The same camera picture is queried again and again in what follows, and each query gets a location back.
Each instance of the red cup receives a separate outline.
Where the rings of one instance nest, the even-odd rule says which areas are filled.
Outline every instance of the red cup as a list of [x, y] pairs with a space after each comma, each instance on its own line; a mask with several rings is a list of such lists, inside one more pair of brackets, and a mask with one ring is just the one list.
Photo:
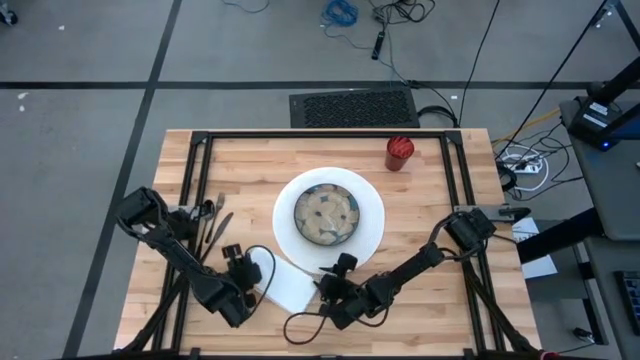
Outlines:
[[413, 155], [415, 148], [408, 137], [394, 136], [387, 142], [387, 157], [384, 165], [391, 171], [402, 169]]

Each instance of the gray floor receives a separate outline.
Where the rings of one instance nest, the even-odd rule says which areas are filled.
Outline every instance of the gray floor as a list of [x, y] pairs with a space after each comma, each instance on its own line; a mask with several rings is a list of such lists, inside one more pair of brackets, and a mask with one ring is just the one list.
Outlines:
[[[388, 68], [370, 52], [326, 38], [319, 26], [324, 2], [273, 0], [248, 15], [219, 1], [183, 0], [160, 80], [387, 80]], [[244, 1], [247, 6], [256, 2]], [[349, 34], [369, 45], [379, 31], [366, 1]], [[0, 83], [7, 81], [146, 81], [171, 0], [22, 0], [14, 28], [0, 27]], [[466, 80], [493, 0], [438, 1], [429, 19], [392, 29], [400, 74], [420, 80]], [[547, 81], [598, 6], [598, 0], [502, 2], [474, 80]], [[640, 5], [626, 1], [633, 19]], [[614, 14], [591, 30], [562, 71], [562, 81], [604, 80], [638, 55]], [[150, 185], [163, 134], [170, 128], [288, 127], [288, 95], [306, 90], [158, 90], [128, 181]], [[28, 92], [23, 99], [19, 95]], [[87, 272], [144, 90], [0, 90], [0, 358], [59, 357]], [[462, 91], [443, 89], [459, 111]], [[492, 138], [514, 129], [540, 90], [470, 90], [465, 127], [486, 127]], [[550, 91], [536, 110], [582, 94]], [[625, 94], [640, 99], [640, 91]], [[414, 90], [418, 107], [439, 103]], [[527, 130], [532, 134], [557, 123]], [[423, 127], [443, 127], [425, 116]], [[566, 143], [566, 132], [557, 130]], [[563, 155], [550, 158], [552, 169]], [[579, 176], [571, 154], [564, 176]], [[534, 216], [562, 219], [590, 206], [582, 182], [558, 187], [528, 203]], [[133, 263], [135, 242], [116, 231], [80, 354], [111, 350]], [[586, 326], [584, 313], [563, 302], [534, 302], [545, 347], [580, 345], [567, 329]], [[615, 358], [615, 345], [579, 354]]]

